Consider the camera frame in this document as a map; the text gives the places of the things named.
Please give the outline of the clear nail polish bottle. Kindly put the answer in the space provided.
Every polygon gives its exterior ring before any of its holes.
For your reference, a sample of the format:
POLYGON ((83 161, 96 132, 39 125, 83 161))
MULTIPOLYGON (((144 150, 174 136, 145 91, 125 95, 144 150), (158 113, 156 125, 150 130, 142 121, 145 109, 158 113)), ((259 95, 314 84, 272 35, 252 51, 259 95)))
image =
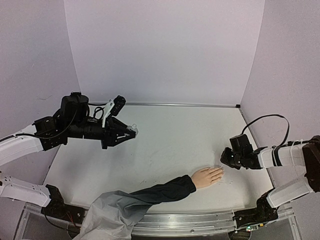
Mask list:
POLYGON ((133 125, 128 125, 126 129, 134 132, 135 135, 139 133, 137 125, 135 123, 133 125))

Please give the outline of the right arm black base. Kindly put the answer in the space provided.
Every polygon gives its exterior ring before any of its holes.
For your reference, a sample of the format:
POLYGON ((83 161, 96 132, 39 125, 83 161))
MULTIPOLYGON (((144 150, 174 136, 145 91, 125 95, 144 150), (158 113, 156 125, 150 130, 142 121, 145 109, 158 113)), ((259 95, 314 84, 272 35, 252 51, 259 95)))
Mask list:
POLYGON ((264 193, 257 201, 256 207, 234 212, 232 219, 235 221, 236 228, 243 229, 250 226, 266 224, 278 219, 278 207, 272 208, 267 201, 267 196, 271 192, 264 193))

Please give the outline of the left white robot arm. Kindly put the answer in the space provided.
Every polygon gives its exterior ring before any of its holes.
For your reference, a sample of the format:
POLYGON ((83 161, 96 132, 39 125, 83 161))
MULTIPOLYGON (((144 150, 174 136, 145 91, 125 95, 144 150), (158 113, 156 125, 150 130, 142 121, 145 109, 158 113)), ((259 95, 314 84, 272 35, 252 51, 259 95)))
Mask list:
POLYGON ((60 108, 52 116, 35 120, 0 140, 0 165, 67 145, 70 138, 100 141, 104 150, 134 139, 137 127, 116 118, 125 104, 126 99, 118 95, 105 104, 96 104, 90 113, 89 98, 72 92, 62 98, 60 108))

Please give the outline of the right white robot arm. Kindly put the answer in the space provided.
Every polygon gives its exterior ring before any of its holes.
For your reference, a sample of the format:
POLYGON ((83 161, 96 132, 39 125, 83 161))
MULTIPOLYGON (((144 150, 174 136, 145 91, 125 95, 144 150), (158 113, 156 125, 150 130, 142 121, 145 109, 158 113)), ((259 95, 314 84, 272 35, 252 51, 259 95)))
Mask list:
POLYGON ((230 139, 220 162, 234 169, 261 170, 287 166, 305 168, 305 174, 271 190, 263 199, 273 209, 310 193, 320 191, 320 136, 310 140, 289 141, 276 147, 253 149, 246 134, 230 139))

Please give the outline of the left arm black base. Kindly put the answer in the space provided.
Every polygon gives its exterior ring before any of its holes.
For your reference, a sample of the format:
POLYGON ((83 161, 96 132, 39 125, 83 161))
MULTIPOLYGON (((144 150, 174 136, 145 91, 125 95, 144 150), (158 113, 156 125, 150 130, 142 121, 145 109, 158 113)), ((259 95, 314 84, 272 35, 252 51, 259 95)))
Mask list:
POLYGON ((57 187, 50 184, 46 184, 45 187, 48 189, 50 201, 47 206, 41 208, 41 214, 50 224, 60 229, 62 227, 54 225, 49 221, 48 217, 71 223, 75 230, 67 231, 78 234, 81 228, 80 225, 85 218, 86 210, 80 206, 66 204, 57 187))

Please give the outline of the mannequin hand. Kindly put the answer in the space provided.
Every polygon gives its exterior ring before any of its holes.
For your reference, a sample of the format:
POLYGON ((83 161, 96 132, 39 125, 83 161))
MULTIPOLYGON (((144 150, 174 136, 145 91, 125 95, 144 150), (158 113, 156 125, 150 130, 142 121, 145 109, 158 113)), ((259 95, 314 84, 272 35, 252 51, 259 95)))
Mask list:
POLYGON ((197 170, 192 176, 191 180, 196 189, 209 187, 219 182, 224 175, 224 169, 221 167, 206 167, 197 170))

